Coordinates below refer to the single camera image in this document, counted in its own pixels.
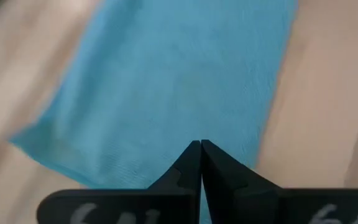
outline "light wood grain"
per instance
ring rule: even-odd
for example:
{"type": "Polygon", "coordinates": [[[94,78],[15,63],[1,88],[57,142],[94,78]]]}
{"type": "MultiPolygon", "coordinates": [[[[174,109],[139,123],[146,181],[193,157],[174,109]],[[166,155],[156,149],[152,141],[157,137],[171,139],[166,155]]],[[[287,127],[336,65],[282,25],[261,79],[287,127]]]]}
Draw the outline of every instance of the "light wood grain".
{"type": "Polygon", "coordinates": [[[344,186],[357,138],[358,1],[300,1],[258,171],[282,186],[344,186]]]}
{"type": "Polygon", "coordinates": [[[95,5],[88,0],[0,5],[0,223],[36,223],[35,209],[45,196],[82,187],[4,140],[47,105],[95,5]]]}

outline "wooden surface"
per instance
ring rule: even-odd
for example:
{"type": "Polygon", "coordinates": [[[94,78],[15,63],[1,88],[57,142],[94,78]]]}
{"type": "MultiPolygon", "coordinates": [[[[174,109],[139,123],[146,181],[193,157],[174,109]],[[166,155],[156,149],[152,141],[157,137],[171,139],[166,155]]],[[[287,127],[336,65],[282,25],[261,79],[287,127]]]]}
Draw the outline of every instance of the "wooden surface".
{"type": "MultiPolygon", "coordinates": [[[[35,224],[41,198],[82,187],[4,139],[47,103],[94,5],[0,5],[0,223],[35,224]]],[[[358,186],[358,1],[299,5],[257,171],[282,186],[358,186]]]]}
{"type": "Polygon", "coordinates": [[[358,1],[300,1],[258,171],[282,186],[355,186],[357,140],[358,1]]]}

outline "blue cloth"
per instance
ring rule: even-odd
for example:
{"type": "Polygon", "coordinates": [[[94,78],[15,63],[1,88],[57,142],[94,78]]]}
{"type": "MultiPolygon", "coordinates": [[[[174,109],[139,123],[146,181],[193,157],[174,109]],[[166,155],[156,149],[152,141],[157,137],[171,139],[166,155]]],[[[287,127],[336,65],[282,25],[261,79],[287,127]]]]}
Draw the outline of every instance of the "blue cloth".
{"type": "Polygon", "coordinates": [[[148,187],[194,139],[253,167],[295,9],[295,0],[106,0],[52,104],[12,141],[96,188],[148,187]]]}

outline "printed number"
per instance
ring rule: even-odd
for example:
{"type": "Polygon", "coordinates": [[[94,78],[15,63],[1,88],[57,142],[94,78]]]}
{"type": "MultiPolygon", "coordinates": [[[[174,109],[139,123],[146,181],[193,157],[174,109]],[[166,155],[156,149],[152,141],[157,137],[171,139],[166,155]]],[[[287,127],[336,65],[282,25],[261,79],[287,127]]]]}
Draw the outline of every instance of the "printed number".
{"type": "Polygon", "coordinates": [[[323,219],[328,215],[328,213],[333,212],[335,210],[336,205],[329,204],[324,206],[313,216],[309,224],[342,224],[342,222],[337,219],[323,219]]]}
{"type": "MultiPolygon", "coordinates": [[[[86,203],[78,207],[70,218],[70,224],[87,224],[85,223],[86,216],[98,206],[94,203],[86,203]]],[[[160,211],[148,210],[146,212],[145,224],[157,224],[160,218],[160,211]]],[[[122,212],[117,224],[136,224],[136,215],[131,212],[122,212]]]]}
{"type": "MultiPolygon", "coordinates": [[[[342,222],[337,219],[325,218],[328,213],[335,211],[336,208],[337,206],[333,204],[324,206],[312,217],[309,224],[342,224],[342,222]]],[[[352,222],[352,224],[358,224],[358,216],[357,219],[352,222]]]]}
{"type": "Polygon", "coordinates": [[[84,222],[86,216],[98,206],[94,203],[86,203],[77,208],[70,218],[70,224],[87,224],[84,222]]]}

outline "turquoise fabric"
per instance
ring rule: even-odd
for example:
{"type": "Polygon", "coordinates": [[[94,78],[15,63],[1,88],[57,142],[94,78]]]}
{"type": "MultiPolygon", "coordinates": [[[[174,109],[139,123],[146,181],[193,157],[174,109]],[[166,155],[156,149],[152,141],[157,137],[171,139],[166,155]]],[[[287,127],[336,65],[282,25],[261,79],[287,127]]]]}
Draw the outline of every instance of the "turquoise fabric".
{"type": "Polygon", "coordinates": [[[96,188],[148,187],[194,139],[253,167],[295,10],[295,0],[106,0],[52,104],[12,141],[96,188]]]}

